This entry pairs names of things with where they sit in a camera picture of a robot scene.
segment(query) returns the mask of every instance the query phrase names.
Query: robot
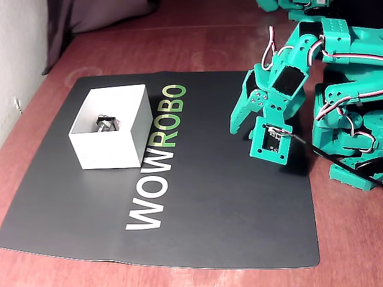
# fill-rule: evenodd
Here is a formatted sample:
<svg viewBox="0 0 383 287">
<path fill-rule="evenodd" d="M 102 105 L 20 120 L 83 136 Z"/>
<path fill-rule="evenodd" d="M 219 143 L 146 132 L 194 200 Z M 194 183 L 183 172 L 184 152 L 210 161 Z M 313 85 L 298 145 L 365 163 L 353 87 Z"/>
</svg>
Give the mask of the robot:
<svg viewBox="0 0 383 287">
<path fill-rule="evenodd" d="M 279 7 L 288 10 L 288 18 L 298 22 L 339 16 L 335 0 L 257 0 L 257 3 L 266 12 L 275 11 Z"/>
<path fill-rule="evenodd" d="M 250 156 L 287 164 L 291 139 L 304 141 L 285 121 L 304 103 L 303 85 L 315 59 L 321 60 L 327 66 L 323 83 L 315 86 L 310 145 L 332 160 L 343 157 L 333 160 L 330 178 L 365 191 L 383 186 L 383 29 L 348 26 L 342 19 L 306 19 L 278 51 L 273 27 L 269 33 L 261 63 L 244 79 L 230 132 L 236 134 L 250 112 L 261 112 L 249 135 Z"/>
</svg>

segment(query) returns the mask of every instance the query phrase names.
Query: white box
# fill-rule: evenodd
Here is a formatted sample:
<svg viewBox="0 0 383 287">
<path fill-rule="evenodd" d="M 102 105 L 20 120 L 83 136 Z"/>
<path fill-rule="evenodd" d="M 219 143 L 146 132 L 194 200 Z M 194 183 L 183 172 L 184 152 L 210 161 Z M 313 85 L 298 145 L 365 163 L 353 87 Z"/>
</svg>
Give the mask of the white box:
<svg viewBox="0 0 383 287">
<path fill-rule="evenodd" d="M 99 115 L 116 117 L 119 130 L 97 132 Z M 153 122 L 145 85 L 91 89 L 69 131 L 83 169 L 141 167 Z"/>
</svg>

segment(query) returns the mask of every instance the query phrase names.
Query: wowrobo logo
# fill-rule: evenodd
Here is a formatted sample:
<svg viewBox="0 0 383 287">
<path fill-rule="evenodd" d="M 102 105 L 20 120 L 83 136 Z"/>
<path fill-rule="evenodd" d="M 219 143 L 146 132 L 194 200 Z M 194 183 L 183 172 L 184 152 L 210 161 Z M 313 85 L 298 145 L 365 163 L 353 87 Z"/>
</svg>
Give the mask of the wowrobo logo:
<svg viewBox="0 0 383 287">
<path fill-rule="evenodd" d="M 170 94 L 169 89 L 177 88 L 181 91 L 178 94 Z M 172 100 L 161 100 L 157 110 L 159 112 L 166 112 L 166 114 L 159 115 L 153 121 L 154 126 L 161 131 L 170 131 L 176 129 L 180 125 L 180 118 L 176 114 L 170 113 L 179 113 L 183 108 L 183 101 L 181 99 L 175 99 L 182 97 L 186 94 L 186 88 L 180 85 L 169 85 L 162 89 L 162 94 Z M 161 119 L 171 118 L 174 120 L 174 123 L 170 126 L 163 126 L 160 124 Z M 172 138 L 176 137 L 178 132 L 172 132 L 170 134 L 166 134 L 165 132 L 154 132 L 150 135 L 148 140 L 148 146 L 154 147 L 164 147 L 164 148 L 172 148 L 175 147 L 175 142 L 169 142 Z M 157 172 L 165 172 L 172 169 L 172 165 L 168 163 L 161 162 L 162 160 L 167 160 L 169 158 L 173 158 L 174 153 L 169 151 L 160 151 L 154 148 L 147 148 L 147 152 L 150 154 L 155 154 L 157 156 L 145 157 L 143 162 L 146 164 L 150 164 L 152 168 L 141 168 L 141 173 L 157 173 Z M 161 189 L 156 191 L 155 193 L 148 192 L 144 190 L 144 184 L 146 182 L 158 182 L 161 184 Z M 157 175 L 148 175 L 141 178 L 136 184 L 137 193 L 145 197 L 146 199 L 157 199 L 165 194 L 168 190 L 168 181 Z M 145 209 L 135 209 L 129 212 L 129 217 L 140 220 L 142 224 L 126 224 L 126 230 L 145 230 L 145 229 L 154 229 L 159 228 L 161 226 L 161 220 L 147 217 L 145 215 L 152 213 L 163 212 L 163 205 L 153 203 L 147 200 L 138 199 L 136 197 L 133 198 L 133 203 L 147 207 Z"/>
</svg>

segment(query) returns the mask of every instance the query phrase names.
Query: gray fabric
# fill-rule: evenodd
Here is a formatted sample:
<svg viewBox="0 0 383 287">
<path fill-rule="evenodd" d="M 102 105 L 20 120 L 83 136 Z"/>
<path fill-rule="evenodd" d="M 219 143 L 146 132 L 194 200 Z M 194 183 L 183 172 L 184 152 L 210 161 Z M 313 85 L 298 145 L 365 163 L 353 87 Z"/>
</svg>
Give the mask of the gray fabric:
<svg viewBox="0 0 383 287">
<path fill-rule="evenodd" d="M 48 56 L 43 74 L 59 60 L 73 34 L 146 15 L 157 4 L 157 0 L 48 0 Z"/>
</svg>

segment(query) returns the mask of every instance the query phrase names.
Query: wooden table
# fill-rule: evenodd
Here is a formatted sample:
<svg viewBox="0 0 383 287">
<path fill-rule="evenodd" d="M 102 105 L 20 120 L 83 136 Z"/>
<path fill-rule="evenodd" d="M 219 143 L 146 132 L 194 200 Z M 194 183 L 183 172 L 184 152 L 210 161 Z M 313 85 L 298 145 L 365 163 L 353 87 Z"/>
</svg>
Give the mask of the wooden table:
<svg viewBox="0 0 383 287">
<path fill-rule="evenodd" d="M 244 71 L 259 62 L 275 27 L 277 48 L 295 27 L 285 11 L 266 14 L 255 0 L 163 1 L 154 14 L 79 35 L 50 72 L 0 150 L 0 222 L 47 129 L 75 80 L 157 71 Z M 316 63 L 300 112 L 312 124 Z M 0 250 L 0 286 L 383 286 L 383 192 L 329 179 L 330 163 L 310 174 L 320 264 L 296 270 L 191 270 L 81 262 Z"/>
</svg>

